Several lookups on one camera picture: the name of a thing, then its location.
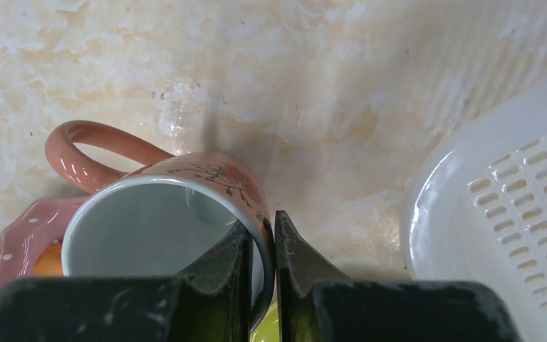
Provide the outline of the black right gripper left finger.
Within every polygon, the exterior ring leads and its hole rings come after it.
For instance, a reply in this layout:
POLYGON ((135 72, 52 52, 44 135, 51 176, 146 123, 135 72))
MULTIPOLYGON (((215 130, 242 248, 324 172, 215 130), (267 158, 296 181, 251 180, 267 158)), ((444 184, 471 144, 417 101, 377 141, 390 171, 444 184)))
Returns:
POLYGON ((253 239, 241 222, 175 274, 182 280, 174 310, 175 341, 248 341, 253 239))

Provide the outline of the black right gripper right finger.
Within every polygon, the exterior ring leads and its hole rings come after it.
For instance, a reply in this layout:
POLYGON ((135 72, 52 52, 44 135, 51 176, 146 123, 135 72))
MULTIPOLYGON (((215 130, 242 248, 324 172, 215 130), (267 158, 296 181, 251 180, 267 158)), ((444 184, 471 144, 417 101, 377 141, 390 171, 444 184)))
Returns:
POLYGON ((316 251, 285 210, 274 218, 278 322, 281 341, 330 341, 321 289, 349 276, 316 251))

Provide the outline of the green polka dot plate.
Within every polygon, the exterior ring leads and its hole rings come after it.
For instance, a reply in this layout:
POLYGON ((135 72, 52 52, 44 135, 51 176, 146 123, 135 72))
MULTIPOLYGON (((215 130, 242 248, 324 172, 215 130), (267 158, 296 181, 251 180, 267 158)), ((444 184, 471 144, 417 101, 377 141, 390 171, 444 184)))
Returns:
POLYGON ((251 332, 250 342, 279 342, 278 303, 272 302, 261 323, 251 332))

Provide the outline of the pink floral mug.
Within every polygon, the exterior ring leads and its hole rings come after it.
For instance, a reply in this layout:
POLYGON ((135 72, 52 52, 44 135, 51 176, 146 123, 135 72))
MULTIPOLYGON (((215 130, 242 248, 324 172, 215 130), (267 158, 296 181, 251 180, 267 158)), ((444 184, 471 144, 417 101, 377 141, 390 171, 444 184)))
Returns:
POLYGON ((87 120, 48 136, 45 155, 65 180, 89 194, 66 228, 66 276, 175 274, 235 226, 251 235, 251 323, 274 292, 274 235, 261 185, 220 152, 172 155, 134 135, 87 120))

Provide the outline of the pink polka dot plate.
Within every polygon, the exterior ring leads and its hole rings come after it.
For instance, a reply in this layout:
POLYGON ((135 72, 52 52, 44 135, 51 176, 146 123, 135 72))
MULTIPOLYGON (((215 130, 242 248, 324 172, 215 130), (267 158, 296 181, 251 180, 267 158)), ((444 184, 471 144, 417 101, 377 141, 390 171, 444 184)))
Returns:
POLYGON ((33 202, 0 236, 0 289, 19 278, 34 276, 38 256, 61 243, 66 228, 89 196, 43 198, 33 202))

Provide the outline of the white perforated plastic basket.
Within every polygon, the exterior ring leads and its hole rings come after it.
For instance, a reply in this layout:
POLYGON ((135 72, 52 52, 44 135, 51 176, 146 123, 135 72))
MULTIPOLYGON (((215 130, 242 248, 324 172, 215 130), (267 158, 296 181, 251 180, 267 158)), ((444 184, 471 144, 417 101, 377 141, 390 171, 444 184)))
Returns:
POLYGON ((483 283, 524 341, 547 341, 547 78, 433 149, 400 246, 413 279, 483 283))

